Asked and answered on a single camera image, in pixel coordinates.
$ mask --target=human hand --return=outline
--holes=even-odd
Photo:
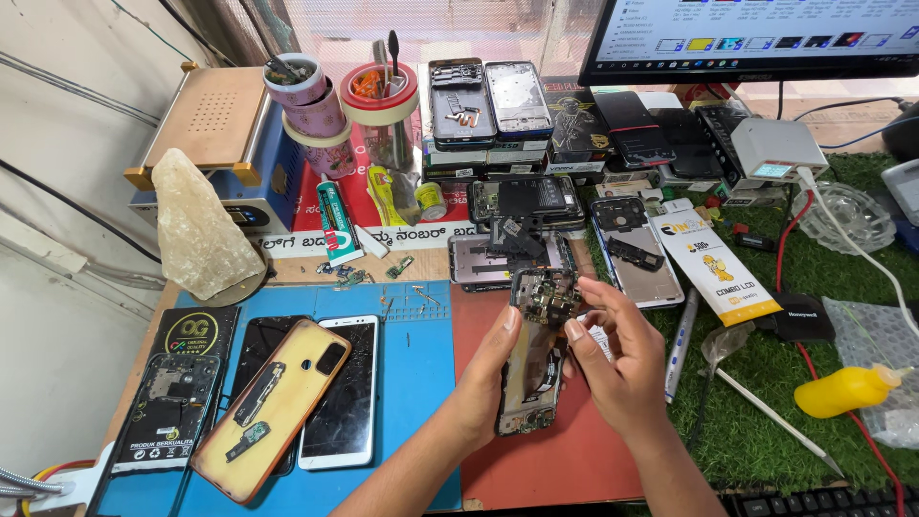
[[[445,424],[459,432],[468,453],[494,438],[501,401],[501,369],[520,335],[520,311],[508,306],[494,321],[453,393],[438,411]]]
[[[578,288],[584,302],[596,310],[587,313],[583,324],[568,320],[565,333],[603,419],[626,442],[669,426],[664,402],[664,337],[615,287],[581,277]],[[594,325],[609,336],[612,360],[587,332]],[[575,376],[573,362],[566,361],[562,373]]]

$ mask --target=orange phone case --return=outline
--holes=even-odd
[[[328,375],[323,374],[319,371],[320,359],[336,343],[345,348],[345,353]],[[308,319],[297,322],[192,454],[191,467],[228,498],[240,504],[249,502],[297,436],[350,353],[351,343],[347,340]],[[234,415],[246,403],[263,374],[270,377],[278,369],[278,362],[284,364],[279,378],[270,391],[261,396],[263,402],[251,422],[241,426]],[[247,406],[253,406],[251,400]],[[244,432],[265,427],[269,428],[268,432],[230,458],[228,453],[245,439]]]

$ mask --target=wooden desk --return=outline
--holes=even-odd
[[[787,99],[785,113],[787,118],[795,116],[805,109],[815,108],[824,104],[830,104],[848,99]],[[766,115],[774,114],[777,109],[775,100],[752,100],[747,104],[751,109]],[[890,102],[877,102],[861,106],[853,106],[846,109],[835,109],[832,111],[818,112],[804,119],[811,127],[814,137],[823,144],[837,144],[844,141],[852,140],[862,134],[879,129],[883,125],[899,115],[899,111]],[[882,142],[879,136],[874,136],[865,141],[848,147],[847,152],[877,152],[882,150]],[[594,274],[594,266],[590,261],[589,254],[584,247],[583,241],[572,242],[575,262],[581,268],[581,272],[587,275]],[[447,253],[444,249],[426,249],[412,251],[411,254],[416,258],[415,264],[405,271],[400,281],[411,280],[445,280],[448,278]],[[365,269],[373,275],[376,281],[387,281],[384,271],[391,265],[394,265],[403,257],[403,253],[391,253],[384,260],[368,256],[356,260],[349,265],[360,269]],[[330,283],[328,275],[315,273],[316,266],[323,262],[324,258],[284,258],[273,261],[273,268],[278,273],[272,283]],[[179,289],[173,283],[166,285],[159,304],[156,307],[156,313],[153,317],[150,327],[143,338],[137,358],[131,368],[127,383],[121,394],[121,399],[109,424],[105,436],[104,444],[115,440],[122,422],[127,415],[134,393],[137,390],[138,383],[150,353],[153,344],[153,337],[159,326],[160,316],[166,308],[174,306],[178,296]],[[471,501],[469,508],[475,508],[474,501]]]

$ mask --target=black keyboard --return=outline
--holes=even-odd
[[[897,517],[893,488],[859,490],[820,488],[783,497],[776,493],[725,497],[736,517]],[[919,488],[903,487],[904,517],[919,517]]]

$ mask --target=green artificial grass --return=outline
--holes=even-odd
[[[828,159],[843,183],[861,190],[883,188],[879,173],[895,165],[893,159],[884,154],[829,155]],[[585,198],[595,197],[596,190],[585,187],[581,194]],[[689,193],[687,197],[698,206],[708,196]],[[776,241],[782,215],[783,209],[777,208],[721,209],[725,220],[747,224],[750,232],[770,236]],[[732,231],[723,223],[715,222],[715,231],[764,286],[775,289],[776,254],[734,246]],[[597,274],[601,280],[608,281],[607,268],[590,224],[584,240]],[[895,242],[873,253],[872,257],[900,280],[907,299],[919,297],[919,260],[915,255]],[[896,304],[893,286],[883,273],[861,257],[842,255],[820,246],[801,231],[789,235],[782,268],[783,280],[797,293],[841,301]],[[688,280],[682,271],[677,275],[687,286]],[[682,310],[679,306],[644,313],[664,334],[668,353]],[[707,365],[699,347],[702,340],[720,326],[719,319],[703,304],[693,329],[676,400],[669,408],[670,419],[684,442],[696,421],[704,381],[697,372]],[[820,376],[842,367],[833,344],[808,344],[807,350]],[[795,405],[792,392],[798,385],[810,381],[811,375],[793,343],[782,342],[771,333],[757,330],[750,335],[746,346],[724,360],[720,367],[820,445],[839,464],[850,485],[855,488],[885,485],[887,475],[855,422],[845,414],[832,419],[814,419]],[[838,480],[838,475],[829,466],[717,377],[711,384],[705,417],[692,457],[717,488],[769,487],[789,493]],[[919,451],[891,449],[880,444],[879,448],[902,483],[919,486]]]

